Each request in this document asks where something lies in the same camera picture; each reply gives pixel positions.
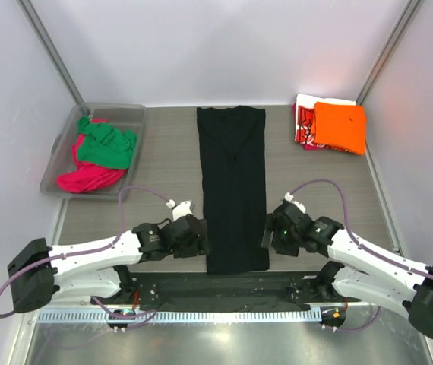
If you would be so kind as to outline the black t-shirt blue logo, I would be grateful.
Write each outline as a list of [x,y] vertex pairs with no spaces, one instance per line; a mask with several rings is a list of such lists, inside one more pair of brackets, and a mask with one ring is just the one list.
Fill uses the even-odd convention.
[[207,273],[265,271],[266,112],[250,106],[199,108],[203,214],[211,244]]

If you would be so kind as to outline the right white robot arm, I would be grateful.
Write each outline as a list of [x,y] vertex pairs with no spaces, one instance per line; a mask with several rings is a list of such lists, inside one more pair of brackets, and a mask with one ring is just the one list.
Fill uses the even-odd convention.
[[314,220],[290,194],[267,215],[261,245],[285,256],[304,249],[327,258],[300,290],[307,298],[365,301],[404,317],[433,340],[433,265],[384,250],[331,218]]

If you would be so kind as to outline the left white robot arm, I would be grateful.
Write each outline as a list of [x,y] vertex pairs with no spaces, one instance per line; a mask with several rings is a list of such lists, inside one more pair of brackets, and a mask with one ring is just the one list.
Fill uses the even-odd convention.
[[193,215],[190,201],[168,206],[170,218],[139,224],[118,236],[71,246],[49,246],[43,238],[29,242],[8,265],[14,312],[82,297],[127,303],[135,293],[129,266],[168,256],[208,255],[205,219]]

